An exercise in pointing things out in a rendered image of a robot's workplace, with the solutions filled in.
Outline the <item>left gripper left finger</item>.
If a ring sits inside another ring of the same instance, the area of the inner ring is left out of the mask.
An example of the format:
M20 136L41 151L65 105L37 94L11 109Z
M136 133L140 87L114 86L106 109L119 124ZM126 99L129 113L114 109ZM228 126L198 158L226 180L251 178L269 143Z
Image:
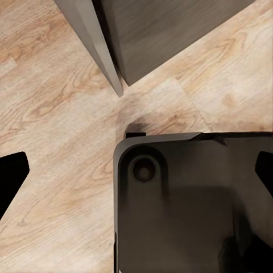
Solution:
M0 158L0 220L29 173L24 151Z

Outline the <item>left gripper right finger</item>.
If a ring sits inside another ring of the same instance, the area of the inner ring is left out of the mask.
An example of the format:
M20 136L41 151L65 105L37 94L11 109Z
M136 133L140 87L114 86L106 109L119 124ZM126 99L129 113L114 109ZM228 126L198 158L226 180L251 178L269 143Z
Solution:
M273 154L261 151L256 161L255 171L273 197Z

